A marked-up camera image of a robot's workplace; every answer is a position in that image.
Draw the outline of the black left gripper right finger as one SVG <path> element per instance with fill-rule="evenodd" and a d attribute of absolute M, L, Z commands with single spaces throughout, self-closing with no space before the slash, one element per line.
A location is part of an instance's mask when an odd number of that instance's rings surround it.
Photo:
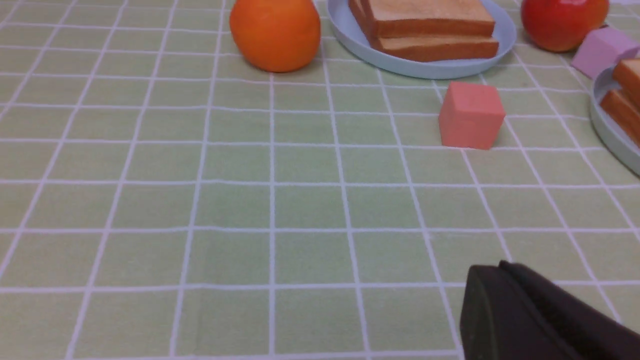
<path fill-rule="evenodd" d="M 581 360 L 637 360 L 639 334 L 521 263 L 499 262 L 524 291 L 555 338 Z"/>

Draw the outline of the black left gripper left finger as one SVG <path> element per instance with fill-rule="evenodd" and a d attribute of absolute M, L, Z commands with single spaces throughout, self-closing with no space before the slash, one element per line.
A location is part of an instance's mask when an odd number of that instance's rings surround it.
<path fill-rule="evenodd" d="M 582 360 L 502 269 L 472 265 L 459 322 L 467 360 Z"/>

